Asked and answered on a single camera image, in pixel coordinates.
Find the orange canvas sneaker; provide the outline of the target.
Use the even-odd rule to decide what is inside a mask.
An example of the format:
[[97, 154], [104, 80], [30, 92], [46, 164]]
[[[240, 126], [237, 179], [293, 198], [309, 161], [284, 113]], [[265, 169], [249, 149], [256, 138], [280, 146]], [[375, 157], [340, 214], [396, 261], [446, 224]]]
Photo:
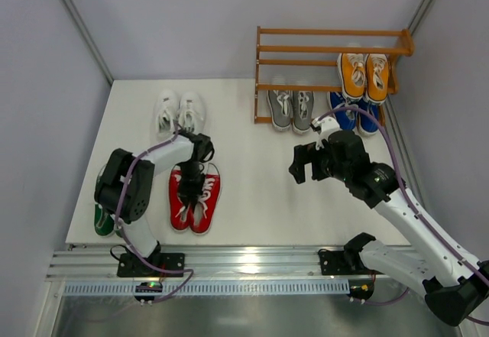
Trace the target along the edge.
[[366, 99], [375, 105], [382, 105], [387, 98], [390, 64], [385, 54], [370, 53], [365, 60], [367, 90]]
[[337, 59], [342, 95], [350, 101], [358, 101], [364, 95], [366, 67], [362, 53], [340, 53]]

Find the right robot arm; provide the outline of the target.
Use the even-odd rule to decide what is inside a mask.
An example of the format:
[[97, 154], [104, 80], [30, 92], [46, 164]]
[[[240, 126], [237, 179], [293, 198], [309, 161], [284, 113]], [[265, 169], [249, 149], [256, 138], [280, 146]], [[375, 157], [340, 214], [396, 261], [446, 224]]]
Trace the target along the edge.
[[297, 145], [289, 172], [297, 183], [335, 178], [354, 198], [392, 224], [419, 258], [388, 250], [373, 235], [361, 233], [344, 246], [355, 270], [366, 268], [392, 277], [421, 296], [429, 310], [449, 326], [459, 326], [488, 298], [488, 262], [464, 249], [419, 204], [392, 166], [373, 162], [353, 131]]

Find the red canvas sneaker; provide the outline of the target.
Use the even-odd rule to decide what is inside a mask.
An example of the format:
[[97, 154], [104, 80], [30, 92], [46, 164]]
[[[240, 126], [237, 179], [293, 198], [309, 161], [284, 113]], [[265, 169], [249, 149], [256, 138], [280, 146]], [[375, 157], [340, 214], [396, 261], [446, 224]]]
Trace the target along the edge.
[[219, 201], [222, 178], [213, 163], [206, 166], [202, 194], [198, 197], [190, 220], [190, 228], [197, 235], [204, 235], [210, 229], [215, 208]]
[[170, 204], [170, 224], [177, 232], [185, 231], [193, 226], [195, 213], [190, 203], [185, 203], [178, 193], [182, 172], [179, 166], [175, 165], [170, 171], [168, 191]]

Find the grey canvas sneaker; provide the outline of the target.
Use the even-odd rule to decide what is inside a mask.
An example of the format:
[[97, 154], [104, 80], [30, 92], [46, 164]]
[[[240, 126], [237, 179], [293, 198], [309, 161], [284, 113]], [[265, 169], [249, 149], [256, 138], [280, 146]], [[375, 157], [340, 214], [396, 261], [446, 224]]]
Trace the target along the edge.
[[293, 124], [297, 134], [306, 134], [310, 130], [314, 107], [314, 94], [311, 91], [293, 91]]
[[291, 126], [291, 93], [286, 90], [268, 90], [267, 102], [273, 127], [286, 131]]

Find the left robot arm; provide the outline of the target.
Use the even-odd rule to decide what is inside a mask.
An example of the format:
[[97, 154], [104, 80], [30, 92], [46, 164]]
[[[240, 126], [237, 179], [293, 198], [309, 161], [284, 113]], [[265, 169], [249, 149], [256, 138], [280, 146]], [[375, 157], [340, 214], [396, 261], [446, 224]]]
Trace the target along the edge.
[[162, 271], [157, 261], [160, 243], [145, 216], [154, 178], [178, 166], [183, 177], [177, 195], [184, 204], [194, 204], [203, 194], [204, 173], [200, 167], [212, 159], [214, 152], [209, 136], [177, 131], [172, 138], [139, 155], [121, 148], [111, 153], [96, 182], [94, 200], [114, 216], [115, 228], [125, 240], [130, 259], [139, 260], [153, 271]]

